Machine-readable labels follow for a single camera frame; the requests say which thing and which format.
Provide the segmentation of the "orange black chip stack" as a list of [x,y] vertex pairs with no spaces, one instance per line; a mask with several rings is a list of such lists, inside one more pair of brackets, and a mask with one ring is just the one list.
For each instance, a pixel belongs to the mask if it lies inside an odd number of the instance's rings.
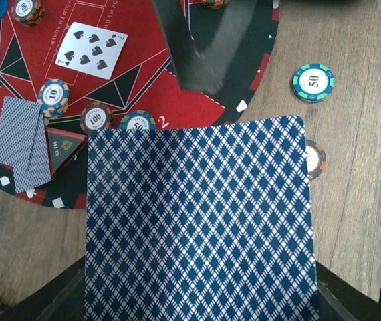
[[306,140],[307,170],[310,180],[318,178],[326,169],[327,157],[324,148],[313,140]]

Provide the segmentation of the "seven of spades card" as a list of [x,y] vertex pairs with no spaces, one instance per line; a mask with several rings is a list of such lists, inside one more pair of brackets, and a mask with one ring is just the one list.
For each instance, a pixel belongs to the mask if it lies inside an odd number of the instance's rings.
[[125,33],[73,22],[61,43],[55,63],[109,80],[127,39]]

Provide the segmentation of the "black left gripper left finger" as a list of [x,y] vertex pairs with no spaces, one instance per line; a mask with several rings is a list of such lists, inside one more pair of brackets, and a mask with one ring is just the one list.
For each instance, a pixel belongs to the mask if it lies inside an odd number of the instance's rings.
[[0,320],[83,320],[84,266],[72,265],[0,314]]

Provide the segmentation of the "triangular all in marker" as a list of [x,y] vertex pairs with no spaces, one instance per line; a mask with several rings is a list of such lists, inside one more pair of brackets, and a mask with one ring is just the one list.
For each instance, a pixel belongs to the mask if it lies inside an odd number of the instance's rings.
[[51,177],[54,179],[65,169],[87,143],[85,134],[45,127]]

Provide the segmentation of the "dealt blue card seat four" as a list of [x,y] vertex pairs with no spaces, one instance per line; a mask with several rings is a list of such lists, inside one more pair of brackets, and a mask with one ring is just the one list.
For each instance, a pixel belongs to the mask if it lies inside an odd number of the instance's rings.
[[6,96],[0,115],[0,163],[20,167],[29,160],[40,104]]

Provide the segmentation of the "blue green chip stack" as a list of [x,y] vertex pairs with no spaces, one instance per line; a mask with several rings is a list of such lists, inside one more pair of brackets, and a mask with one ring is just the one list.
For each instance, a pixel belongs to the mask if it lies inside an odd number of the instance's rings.
[[295,95],[305,102],[321,102],[332,92],[335,77],[331,69],[319,63],[306,64],[298,69],[292,79]]

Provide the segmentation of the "round red black poker mat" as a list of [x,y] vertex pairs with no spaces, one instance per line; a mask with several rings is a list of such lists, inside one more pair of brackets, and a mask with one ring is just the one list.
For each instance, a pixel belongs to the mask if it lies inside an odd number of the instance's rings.
[[[115,121],[144,110],[157,128],[192,128],[236,122],[249,105],[264,75],[279,24],[278,1],[258,1],[241,46],[216,94],[179,88],[156,12],[149,1],[45,1],[45,16],[26,27],[7,13],[0,20],[0,113],[3,100],[15,96],[34,101],[50,79],[70,89],[66,114],[52,128],[80,132],[82,110],[103,102]],[[74,22],[128,35],[110,80],[56,65],[64,36]],[[0,164],[0,189],[14,194],[11,167]]]

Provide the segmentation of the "blue green chips seat two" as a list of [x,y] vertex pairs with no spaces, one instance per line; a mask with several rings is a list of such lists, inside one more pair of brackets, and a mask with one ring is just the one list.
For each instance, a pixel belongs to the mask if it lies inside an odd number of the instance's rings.
[[150,113],[137,110],[123,117],[118,128],[123,130],[154,130],[156,124]]

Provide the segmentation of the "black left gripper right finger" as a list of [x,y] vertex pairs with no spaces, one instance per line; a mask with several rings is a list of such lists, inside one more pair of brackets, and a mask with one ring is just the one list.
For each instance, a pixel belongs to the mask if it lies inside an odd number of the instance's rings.
[[381,320],[381,304],[318,263],[318,306],[321,320]]

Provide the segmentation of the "purple white chips seat four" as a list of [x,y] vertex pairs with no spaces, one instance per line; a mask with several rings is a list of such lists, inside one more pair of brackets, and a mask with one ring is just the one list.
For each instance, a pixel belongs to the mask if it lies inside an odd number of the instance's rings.
[[48,80],[40,89],[37,102],[41,106],[41,114],[47,119],[62,117],[68,109],[70,90],[61,79]]

